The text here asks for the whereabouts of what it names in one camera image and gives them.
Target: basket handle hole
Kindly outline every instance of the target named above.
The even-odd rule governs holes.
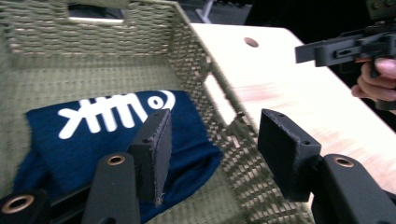
[[[212,98],[214,107],[219,111],[225,124],[227,126],[230,125],[236,117],[236,113],[213,74],[209,73],[206,77],[205,87]]]
[[[113,7],[95,7],[70,3],[67,6],[69,19],[73,21],[123,22],[124,10]]]

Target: white fish skeleton print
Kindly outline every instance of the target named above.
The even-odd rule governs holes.
[[[175,95],[170,91],[160,91],[166,96],[166,101],[160,96],[151,96],[148,98],[147,105],[152,109],[170,109],[176,103]],[[59,132],[59,138],[68,139],[73,136],[78,126],[83,120],[86,120],[91,133],[99,133],[102,127],[96,116],[101,115],[108,132],[114,132],[118,128],[118,124],[112,112],[116,108],[120,116],[121,124],[125,128],[133,128],[135,126],[134,117],[130,108],[136,113],[141,122],[148,117],[147,112],[142,106],[139,98],[135,93],[126,95],[113,95],[110,98],[95,98],[95,103],[90,100],[80,100],[79,110],[64,108],[58,111],[58,115],[68,119],[64,127]]]

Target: blue towel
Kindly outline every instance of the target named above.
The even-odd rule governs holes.
[[[171,109],[173,148],[163,203],[140,202],[141,220],[149,221],[198,190],[222,157],[184,91],[141,91],[29,111],[32,148],[14,190],[41,188],[53,199],[90,183],[98,160],[126,151],[147,116],[161,108]]]

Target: folded fabric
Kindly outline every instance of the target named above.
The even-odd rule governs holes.
[[[163,203],[140,202],[141,220],[147,222],[191,196],[221,160],[184,91],[140,91],[29,111],[32,147],[14,190],[41,188],[53,199],[90,183],[98,160],[126,151],[148,115],[161,108],[171,110],[173,148]]]

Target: screw hole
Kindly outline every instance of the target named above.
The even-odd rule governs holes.
[[[245,43],[247,43],[249,46],[253,48],[257,48],[259,46],[259,43],[257,43],[256,40],[250,38],[250,37],[245,37]]]
[[[107,164],[109,165],[119,165],[125,161],[125,157],[123,156],[113,156],[107,160]]]
[[[342,158],[342,157],[336,157],[336,158],[334,158],[334,161],[338,165],[344,166],[344,167],[347,167],[347,168],[353,167],[355,165],[355,164],[353,164],[352,161],[349,161],[349,160],[347,160],[345,158]]]
[[[28,207],[34,200],[35,197],[29,194],[17,196],[6,202],[6,204],[2,208],[2,212],[4,214],[13,214],[20,212],[21,210]]]

